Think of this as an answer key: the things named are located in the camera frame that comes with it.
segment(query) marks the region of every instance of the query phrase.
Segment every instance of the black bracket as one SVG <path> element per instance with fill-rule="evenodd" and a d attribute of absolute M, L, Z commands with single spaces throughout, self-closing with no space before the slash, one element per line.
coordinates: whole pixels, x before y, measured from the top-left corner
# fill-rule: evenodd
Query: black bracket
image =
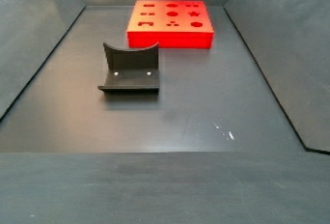
<path fill-rule="evenodd" d="M 159 45 L 143 49 L 123 50 L 103 44 L 108 75 L 103 92 L 114 91 L 159 91 Z"/>

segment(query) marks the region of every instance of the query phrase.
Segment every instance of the shape-shaped hole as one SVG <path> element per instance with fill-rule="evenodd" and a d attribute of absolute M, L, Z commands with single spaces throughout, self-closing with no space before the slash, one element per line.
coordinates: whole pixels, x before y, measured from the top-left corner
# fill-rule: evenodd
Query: shape-shaped hole
<path fill-rule="evenodd" d="M 190 14 L 190 16 L 201 16 L 201 13 L 198 13 L 198 12 L 190 12 L 189 14 Z"/>
<path fill-rule="evenodd" d="M 169 6 L 169 7 L 171 7 L 171 8 L 178 7 L 178 5 L 177 5 L 177 4 L 167 4 L 167 6 Z"/>
<path fill-rule="evenodd" d="M 178 12 L 169 12 L 167 15 L 169 15 L 169 16 L 178 16 L 179 13 L 178 13 Z"/>
<path fill-rule="evenodd" d="M 202 27 L 202 23 L 201 23 L 201 22 L 198 22 L 198 21 L 191 22 L 191 25 L 193 25 L 194 27 Z"/>
<path fill-rule="evenodd" d="M 152 21 L 140 21 L 138 23 L 139 26 L 143 26 L 143 25 L 150 25 L 150 26 L 154 26 L 154 22 Z"/>

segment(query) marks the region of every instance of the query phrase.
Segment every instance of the black holder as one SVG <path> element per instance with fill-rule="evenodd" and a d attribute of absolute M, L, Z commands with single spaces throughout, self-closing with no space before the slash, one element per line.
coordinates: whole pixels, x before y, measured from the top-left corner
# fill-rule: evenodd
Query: black holder
<path fill-rule="evenodd" d="M 108 75 L 103 92 L 114 91 L 159 91 L 159 45 L 143 49 L 123 50 L 103 44 Z"/>

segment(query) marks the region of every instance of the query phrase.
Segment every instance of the curved black part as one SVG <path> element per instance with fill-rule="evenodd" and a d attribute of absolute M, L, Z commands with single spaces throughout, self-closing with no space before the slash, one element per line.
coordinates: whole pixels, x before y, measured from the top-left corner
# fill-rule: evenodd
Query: curved black part
<path fill-rule="evenodd" d="M 103 44 L 108 76 L 103 92 L 159 91 L 159 44 L 142 49 L 120 49 Z"/>

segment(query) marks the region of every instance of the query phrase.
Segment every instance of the red block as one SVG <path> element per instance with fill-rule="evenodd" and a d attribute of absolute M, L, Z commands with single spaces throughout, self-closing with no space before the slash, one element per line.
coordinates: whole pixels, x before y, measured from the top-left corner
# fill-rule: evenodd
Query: red block
<path fill-rule="evenodd" d="M 203 1 L 138 0 L 128 22 L 128 47 L 210 48 L 214 30 Z"/>

